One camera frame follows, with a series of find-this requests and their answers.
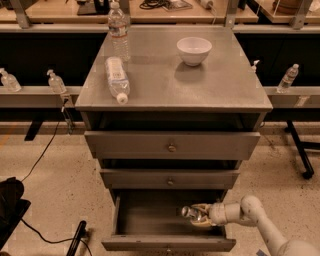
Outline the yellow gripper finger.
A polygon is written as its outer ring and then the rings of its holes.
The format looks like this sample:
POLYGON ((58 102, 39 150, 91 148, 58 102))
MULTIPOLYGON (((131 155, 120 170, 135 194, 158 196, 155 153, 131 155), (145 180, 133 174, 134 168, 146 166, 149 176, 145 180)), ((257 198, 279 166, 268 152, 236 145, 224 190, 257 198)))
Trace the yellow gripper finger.
POLYGON ((199 210, 202 213, 208 214, 209 209, 211 208, 211 205, 206 203, 200 203, 200 204, 193 204, 192 207, 199 210))
POLYGON ((190 223, 193 226, 200 227, 200 228, 207 228, 207 227, 213 227, 214 223, 211 222, 210 219, 207 217, 202 218, 201 220, 191 220, 190 223))

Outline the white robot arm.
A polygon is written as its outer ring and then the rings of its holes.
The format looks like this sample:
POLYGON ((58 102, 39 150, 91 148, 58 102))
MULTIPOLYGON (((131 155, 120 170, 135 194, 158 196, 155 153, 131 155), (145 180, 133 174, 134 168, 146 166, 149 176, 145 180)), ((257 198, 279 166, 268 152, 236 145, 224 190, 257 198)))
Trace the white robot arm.
POLYGON ((194 204, 185 207, 182 213, 197 227, 228 223, 256 227, 271 256, 320 256, 320 251, 312 244, 286 239, 267 216, 261 201, 253 195, 244 196, 239 203, 194 204))

